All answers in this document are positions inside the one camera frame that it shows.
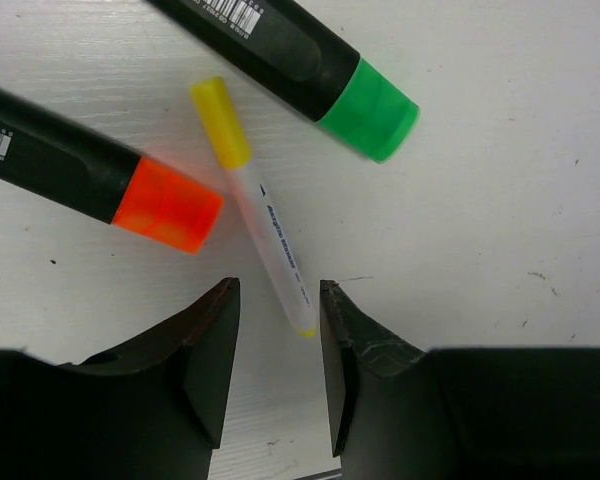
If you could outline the white acrylic marker yellow cap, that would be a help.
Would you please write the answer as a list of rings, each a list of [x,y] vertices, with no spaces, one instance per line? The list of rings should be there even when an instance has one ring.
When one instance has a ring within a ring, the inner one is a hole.
[[[189,92],[287,319],[313,337],[316,311],[224,80],[203,80]]]

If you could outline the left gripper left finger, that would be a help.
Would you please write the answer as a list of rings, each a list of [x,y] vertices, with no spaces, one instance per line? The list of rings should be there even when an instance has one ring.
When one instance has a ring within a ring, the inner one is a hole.
[[[80,364],[0,350],[0,479],[204,479],[220,446],[240,283]]]

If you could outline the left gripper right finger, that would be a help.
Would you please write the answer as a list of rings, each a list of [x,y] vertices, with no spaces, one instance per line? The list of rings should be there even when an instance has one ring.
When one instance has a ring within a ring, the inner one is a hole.
[[[423,351],[320,284],[331,448],[347,479],[600,479],[600,348]]]

